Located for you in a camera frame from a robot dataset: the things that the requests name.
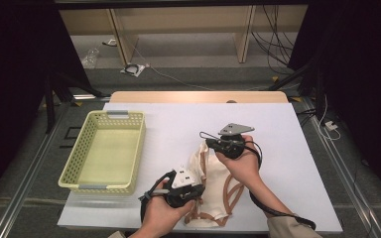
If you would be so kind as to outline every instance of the left hand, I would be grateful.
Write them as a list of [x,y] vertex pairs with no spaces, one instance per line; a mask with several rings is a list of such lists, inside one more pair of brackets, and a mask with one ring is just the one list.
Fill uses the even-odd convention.
[[[163,188],[162,181],[157,188]],[[183,207],[170,207],[162,196],[154,196],[147,204],[144,221],[141,228],[130,237],[161,237],[173,230],[176,223],[188,214],[194,206],[194,201],[187,202]]]

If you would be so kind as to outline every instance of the white tabletop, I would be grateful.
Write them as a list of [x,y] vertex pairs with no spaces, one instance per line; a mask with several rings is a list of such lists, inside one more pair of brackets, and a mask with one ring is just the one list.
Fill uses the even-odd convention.
[[[317,232],[341,232],[341,226],[290,103],[107,103],[105,110],[140,110],[147,126],[136,191],[131,196],[81,195],[71,192],[58,225],[64,227],[140,227],[138,197],[163,174],[188,164],[202,138],[217,135],[228,123],[250,132],[263,151],[260,174],[286,205],[317,224]],[[266,217],[243,192],[225,227],[194,229],[179,222],[175,231],[263,233]]]

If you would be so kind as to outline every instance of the sleeve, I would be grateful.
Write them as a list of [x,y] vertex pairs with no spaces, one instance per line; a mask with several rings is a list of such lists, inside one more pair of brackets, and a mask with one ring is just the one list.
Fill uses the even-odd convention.
[[304,238],[319,238],[316,232],[312,230],[311,227],[301,224],[296,221],[294,217],[290,216],[276,216],[268,218],[267,221],[270,237],[304,237]]
[[108,238],[126,238],[126,236],[123,233],[116,231],[115,233],[111,234],[111,236],[109,236]]

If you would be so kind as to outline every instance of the electrical outlet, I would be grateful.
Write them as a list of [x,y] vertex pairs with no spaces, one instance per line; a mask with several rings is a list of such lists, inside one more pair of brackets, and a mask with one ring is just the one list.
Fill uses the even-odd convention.
[[324,126],[326,127],[326,130],[328,131],[333,131],[335,130],[336,128],[338,128],[338,126],[333,122],[333,121],[328,121],[324,124]]

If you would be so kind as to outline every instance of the mesh basket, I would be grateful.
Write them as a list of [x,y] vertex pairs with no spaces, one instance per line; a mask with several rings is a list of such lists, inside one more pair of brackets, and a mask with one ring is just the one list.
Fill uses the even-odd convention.
[[143,112],[89,112],[59,186],[77,192],[132,194],[145,129]]

